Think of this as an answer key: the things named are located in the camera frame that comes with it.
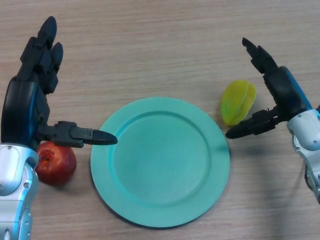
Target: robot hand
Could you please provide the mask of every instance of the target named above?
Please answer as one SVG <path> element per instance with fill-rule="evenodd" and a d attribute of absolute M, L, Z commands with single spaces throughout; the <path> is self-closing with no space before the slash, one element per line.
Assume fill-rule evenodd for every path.
<path fill-rule="evenodd" d="M 35 169 L 41 141 L 72 148 L 118 142 L 108 132 L 78 127 L 75 122 L 59 121 L 48 126 L 47 95 L 56 89 L 63 59 L 61 43 L 53 46 L 56 33 L 57 23 L 51 16 L 37 37 L 29 39 L 20 58 L 22 66 L 6 91 L 1 117 L 0 239 L 31 238 L 31 206 L 38 191 Z"/>
<path fill-rule="evenodd" d="M 263 74 L 266 87 L 276 106 L 260 110 L 247 120 L 229 129 L 226 137 L 242 138 L 259 135 L 276 128 L 281 122 L 292 135 L 292 145 L 305 163 L 305 180 L 320 203 L 320 114 L 313 109 L 299 84 L 285 66 L 277 66 L 273 58 L 261 47 L 242 39 L 251 63 Z"/>

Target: robotic arm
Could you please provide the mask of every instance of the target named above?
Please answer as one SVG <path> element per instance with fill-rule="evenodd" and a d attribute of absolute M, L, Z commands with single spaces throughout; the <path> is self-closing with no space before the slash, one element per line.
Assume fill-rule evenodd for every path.
<path fill-rule="evenodd" d="M 56 89 L 63 59 L 61 43 L 53 46 L 56 33 L 57 23 L 51 16 L 37 37 L 29 39 L 20 58 L 22 66 L 6 91 L 0 143 L 0 239 L 3 240 L 31 239 L 31 206 L 38 191 L 35 169 L 41 141 L 72 148 L 118 142 L 108 132 L 78 127 L 75 122 L 48 125 L 47 95 Z"/>
<path fill-rule="evenodd" d="M 277 66 L 261 46 L 255 46 L 246 38 L 242 39 L 242 44 L 252 57 L 253 66 L 263 74 L 276 106 L 272 110 L 253 113 L 252 117 L 229 129 L 226 137 L 237 139 L 259 135 L 287 122 L 293 148 L 305 163 L 306 183 L 320 203 L 320 107 L 312 108 L 290 71 L 285 66 Z"/>

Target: wooden table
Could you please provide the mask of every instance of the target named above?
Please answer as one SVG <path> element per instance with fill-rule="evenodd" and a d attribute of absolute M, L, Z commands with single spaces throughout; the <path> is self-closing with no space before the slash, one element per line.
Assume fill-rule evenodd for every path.
<path fill-rule="evenodd" d="M 50 124 L 99 128 L 131 101 L 168 96 L 199 106 L 225 132 L 219 101 L 231 81 L 256 85 L 254 111 L 275 105 L 242 37 L 287 66 L 313 106 L 320 104 L 319 0 L 2 0 L 1 106 L 29 37 L 50 15 L 64 47 L 60 82 L 48 97 Z M 286 124 L 228 143 L 231 169 L 222 197 L 197 221 L 171 230 L 138 228 L 110 213 L 91 183 L 91 147 L 75 149 L 72 181 L 60 190 L 39 186 L 32 239 L 319 239 L 320 206 Z"/>

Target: red apple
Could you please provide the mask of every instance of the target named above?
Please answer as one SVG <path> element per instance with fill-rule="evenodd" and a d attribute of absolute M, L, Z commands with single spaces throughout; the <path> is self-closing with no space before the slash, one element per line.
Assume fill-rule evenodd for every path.
<path fill-rule="evenodd" d="M 56 146 L 51 141 L 40 144 L 39 163 L 35 169 L 39 181 L 59 187 L 67 183 L 77 168 L 76 155 L 71 147 Z"/>

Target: teal plate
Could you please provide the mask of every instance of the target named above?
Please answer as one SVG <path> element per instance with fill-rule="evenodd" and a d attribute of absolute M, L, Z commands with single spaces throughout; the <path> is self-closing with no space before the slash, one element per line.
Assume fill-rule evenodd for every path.
<path fill-rule="evenodd" d="M 91 175 L 103 201 L 137 225 L 171 228 L 195 220 L 227 184 L 227 141 L 198 107 L 169 97 L 132 102 L 101 127 L 118 144 L 93 146 Z"/>

